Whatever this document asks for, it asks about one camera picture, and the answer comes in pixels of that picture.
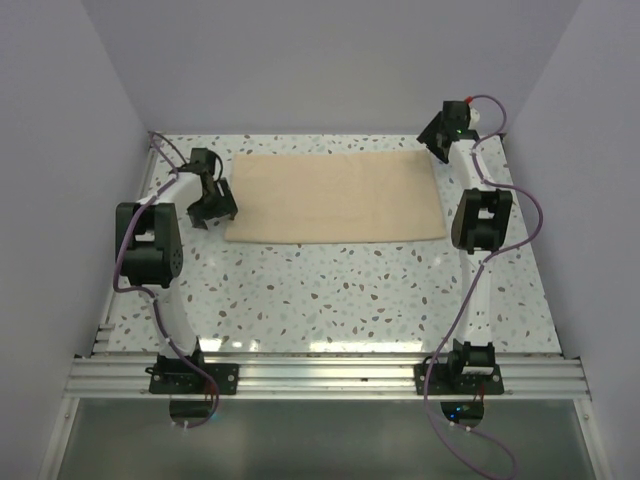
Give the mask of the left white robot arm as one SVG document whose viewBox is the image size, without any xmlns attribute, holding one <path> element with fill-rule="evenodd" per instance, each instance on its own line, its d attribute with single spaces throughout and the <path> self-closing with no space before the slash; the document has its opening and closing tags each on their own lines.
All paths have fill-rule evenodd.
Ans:
<svg viewBox="0 0 640 480">
<path fill-rule="evenodd" d="M 205 230 L 210 220 L 234 219 L 238 207 L 228 180 L 207 172 L 177 173 L 155 193 L 119 204 L 112 287 L 119 294 L 138 293 L 149 304 L 159 338 L 151 374 L 160 379 L 172 375 L 175 384 L 193 393 L 207 383 L 208 369 L 180 293 L 184 266 L 180 212 L 191 227 Z"/>
</svg>

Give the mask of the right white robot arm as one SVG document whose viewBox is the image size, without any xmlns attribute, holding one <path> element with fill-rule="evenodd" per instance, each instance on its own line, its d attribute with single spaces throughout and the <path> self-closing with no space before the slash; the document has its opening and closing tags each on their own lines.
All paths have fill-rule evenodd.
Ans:
<svg viewBox="0 0 640 480">
<path fill-rule="evenodd" d="M 495 186 L 478 152 L 479 113 L 465 101 L 445 101 L 418 136 L 418 142 L 453 167 L 462 193 L 451 224 L 451 242 L 459 252 L 463 305 L 447 337 L 446 357 L 436 359 L 428 380 L 439 395 L 471 395 L 503 387 L 491 331 L 491 273 L 484 264 L 504 245 L 513 196 Z"/>
</svg>

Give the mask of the beige cloth wrap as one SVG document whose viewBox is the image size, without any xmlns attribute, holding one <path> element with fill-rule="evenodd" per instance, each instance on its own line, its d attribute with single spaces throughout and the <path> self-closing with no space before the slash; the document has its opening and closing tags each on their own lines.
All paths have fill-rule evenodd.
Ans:
<svg viewBox="0 0 640 480">
<path fill-rule="evenodd" d="M 228 242 L 393 243 L 446 235 L 424 151 L 237 155 Z"/>
</svg>

